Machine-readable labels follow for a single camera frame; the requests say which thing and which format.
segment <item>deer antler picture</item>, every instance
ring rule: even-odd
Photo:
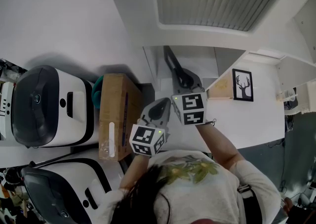
[[[246,76],[246,82],[241,82],[240,80],[240,74],[237,75],[237,72],[243,73],[242,75],[248,74]],[[253,90],[252,90],[252,77],[251,72],[243,71],[243,70],[237,70],[233,69],[233,76],[236,81],[236,87],[234,88],[234,99],[236,100],[245,100],[245,101],[253,101]],[[237,88],[241,90],[241,96],[240,93],[237,93]],[[247,93],[251,93],[250,96],[246,94],[247,88],[250,88]]]

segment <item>black cable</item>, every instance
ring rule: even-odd
[[[280,143],[276,143],[274,145],[269,145],[269,143],[267,143],[266,146],[268,146],[269,148],[273,148],[273,147],[276,147],[276,146],[281,146],[284,142],[285,142],[285,138],[283,138]]]
[[[281,144],[283,145],[283,169],[282,169],[281,183],[280,183],[280,186],[279,186],[279,191],[285,194],[287,192],[287,187],[285,186],[286,185],[286,180],[285,179],[283,180],[284,169],[285,169],[285,138],[284,138],[284,140],[282,141]]]
[[[292,199],[292,198],[294,198],[294,197],[296,197],[297,195],[302,194],[302,193],[304,193],[304,192],[299,192],[299,193],[295,194],[293,197],[291,197],[290,199]]]

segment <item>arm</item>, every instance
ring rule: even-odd
[[[215,160],[225,169],[237,161],[244,160],[235,146],[220,131],[212,125],[199,125],[197,130],[213,154]]]
[[[27,218],[28,217],[28,209],[26,207],[26,201],[25,200],[23,200],[23,202],[22,202],[22,210],[23,210],[24,217]]]
[[[122,181],[120,182],[120,189],[131,189],[135,182],[147,171],[148,162],[149,156],[135,156]]]

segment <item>white t-shirt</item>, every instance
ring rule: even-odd
[[[174,150],[159,153],[149,166],[163,165],[162,173],[170,175],[161,189],[171,207],[172,224],[190,224],[211,219],[223,224],[245,224],[245,212],[239,185],[248,184],[255,192],[263,224],[272,223],[280,208],[280,194],[273,183],[248,161],[239,161],[228,171],[199,151]],[[99,207],[103,214],[98,223],[111,222],[114,205],[124,196],[124,190],[106,194]],[[154,205],[159,224],[167,223],[168,206],[162,196]]]

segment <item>black picture frame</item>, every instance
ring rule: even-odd
[[[252,74],[249,71],[244,71],[244,70],[240,70],[240,69],[233,69],[233,89],[234,89],[234,100],[240,100],[240,101],[248,101],[248,102],[253,102],[253,85],[252,85]],[[237,89],[236,89],[236,72],[240,72],[240,73],[245,73],[248,74],[250,76],[250,88],[251,88],[251,97],[250,98],[240,98],[237,97]]]

